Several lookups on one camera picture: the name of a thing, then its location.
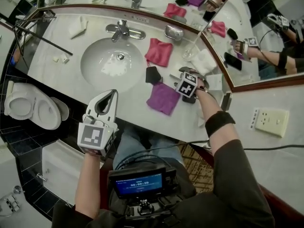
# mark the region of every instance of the black wristband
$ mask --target black wristband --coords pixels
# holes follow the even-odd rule
[[[287,55],[285,54],[285,52],[281,52],[280,53],[279,64],[278,64],[277,67],[279,69],[285,69],[286,63],[287,63]]]
[[[228,112],[217,112],[211,116],[205,124],[208,137],[214,134],[218,129],[227,124],[235,124],[231,115]]]

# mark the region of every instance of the white towel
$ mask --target white towel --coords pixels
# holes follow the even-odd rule
[[[207,49],[200,51],[193,59],[191,59],[191,63],[203,76],[210,73],[217,67],[216,62]]]

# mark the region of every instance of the wall switch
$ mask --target wall switch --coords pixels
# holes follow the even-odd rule
[[[284,137],[289,111],[261,108],[258,111],[255,128]]]

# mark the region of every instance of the smartphone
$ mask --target smartphone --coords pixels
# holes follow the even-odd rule
[[[242,70],[242,61],[237,59],[236,57],[230,55],[229,53],[225,52],[224,59],[227,64],[236,68],[237,70]]]

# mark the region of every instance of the black shirt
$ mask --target black shirt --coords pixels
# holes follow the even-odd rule
[[[213,192],[190,197],[171,209],[180,227],[274,227],[270,208],[241,142],[233,140],[225,144],[215,153],[214,161]],[[177,174],[182,172],[180,177],[187,183],[189,178],[184,176],[186,170],[183,165],[174,159],[171,159],[170,164],[177,167]],[[99,217],[92,220],[67,206],[57,204],[52,228],[120,228],[124,225],[124,218],[115,212],[101,210]],[[163,227],[163,224],[154,220],[138,223],[138,227]]]

